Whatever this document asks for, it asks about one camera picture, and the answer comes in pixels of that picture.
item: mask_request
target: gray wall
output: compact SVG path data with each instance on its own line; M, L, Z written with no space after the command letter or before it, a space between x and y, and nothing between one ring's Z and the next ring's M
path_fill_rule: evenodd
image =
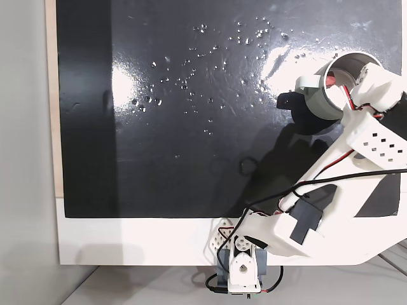
M61 304L95 268L58 261L44 1L2 1L0 38L0 304Z

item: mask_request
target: wooden edge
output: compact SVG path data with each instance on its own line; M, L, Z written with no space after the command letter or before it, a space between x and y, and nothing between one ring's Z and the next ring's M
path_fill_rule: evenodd
M62 150L59 116L59 75L57 48L56 0L45 0L46 52L48 58L48 90L50 96L52 160L55 197L64 197L62 176Z

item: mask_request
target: cup rim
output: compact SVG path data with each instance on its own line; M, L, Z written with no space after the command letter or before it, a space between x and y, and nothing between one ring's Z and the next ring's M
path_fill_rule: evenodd
M324 98L326 99L326 101L330 104L330 106L332 106L333 108L335 108L336 110L342 112L343 110L340 109L338 106L336 106L334 103L332 103L332 101L329 99L329 97L326 94L326 78L328 76L328 72L330 70L330 68L332 67L332 65L339 59L342 58L346 55L351 55L351 54L363 54L366 55L370 58L372 58L375 61L376 65L379 65L380 67L383 67L382 63L372 54L368 53L368 52L364 52L364 51L347 51L347 52L343 52L340 53L338 55L338 57L336 57L335 59L331 60L330 63L328 64L328 66L325 69L322 81L323 81L323 86L322 86L322 92L324 94Z

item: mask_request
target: perforated plastic bracket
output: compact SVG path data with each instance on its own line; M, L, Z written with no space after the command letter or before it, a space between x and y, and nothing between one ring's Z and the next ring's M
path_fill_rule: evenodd
M385 170L407 167L407 141L365 116L347 137L347 144Z
M216 252L218 248L224 243L224 236L228 237L229 234L233 231L233 229L221 229L221 233L218 231L218 228L220 227L230 227L232 226L232 222L229 219L221 219L219 221L219 224L215 227L214 234L212 235L212 238L210 239L209 243L209 248L212 251L214 255L216 255ZM229 249L230 248L231 241L229 241L223 248L224 249Z

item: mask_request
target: red wire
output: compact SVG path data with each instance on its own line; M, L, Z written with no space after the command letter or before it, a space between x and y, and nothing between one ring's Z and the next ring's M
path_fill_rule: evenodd
M352 97L350 96L348 87L346 87L345 85L343 85L342 87L345 90L346 96L347 96L348 101L349 101L350 108L352 110L355 110L356 108L355 108L354 100L352 100Z
M348 151L347 153L345 153L343 156L339 157L338 159L336 159L335 161L333 161L332 163L328 164L327 166L325 166L316 176L318 177L322 172L325 172L328 168L334 166L335 164L338 164L340 161L342 161L343 159L345 159L347 156L349 156L350 154L352 154L354 152L353 149L351 149L350 151Z

